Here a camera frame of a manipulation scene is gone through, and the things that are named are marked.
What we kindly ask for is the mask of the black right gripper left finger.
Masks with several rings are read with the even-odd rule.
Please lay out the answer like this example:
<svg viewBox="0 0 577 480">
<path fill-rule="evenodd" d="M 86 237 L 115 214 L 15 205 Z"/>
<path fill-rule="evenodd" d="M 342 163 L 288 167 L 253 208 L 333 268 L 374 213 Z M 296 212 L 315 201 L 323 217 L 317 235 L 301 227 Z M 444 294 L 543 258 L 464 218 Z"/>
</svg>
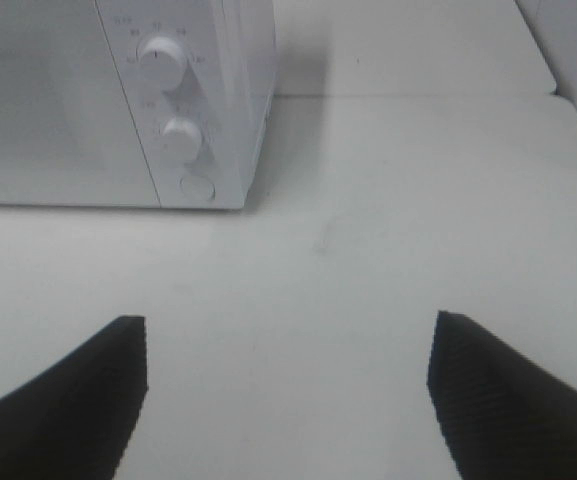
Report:
<svg viewBox="0 0 577 480">
<path fill-rule="evenodd" d="M 111 479 L 147 394 L 145 320 L 107 324 L 0 398 L 0 479 Z"/>
</svg>

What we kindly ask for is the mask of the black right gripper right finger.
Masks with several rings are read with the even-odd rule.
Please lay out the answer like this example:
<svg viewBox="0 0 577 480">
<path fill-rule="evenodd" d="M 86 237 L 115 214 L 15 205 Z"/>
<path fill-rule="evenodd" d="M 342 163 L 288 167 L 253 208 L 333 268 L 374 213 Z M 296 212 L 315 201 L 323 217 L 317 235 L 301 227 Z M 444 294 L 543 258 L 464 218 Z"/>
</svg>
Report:
<svg viewBox="0 0 577 480">
<path fill-rule="evenodd" d="M 577 390 L 469 317 L 441 311 L 427 387 L 463 479 L 577 479 Z"/>
</svg>

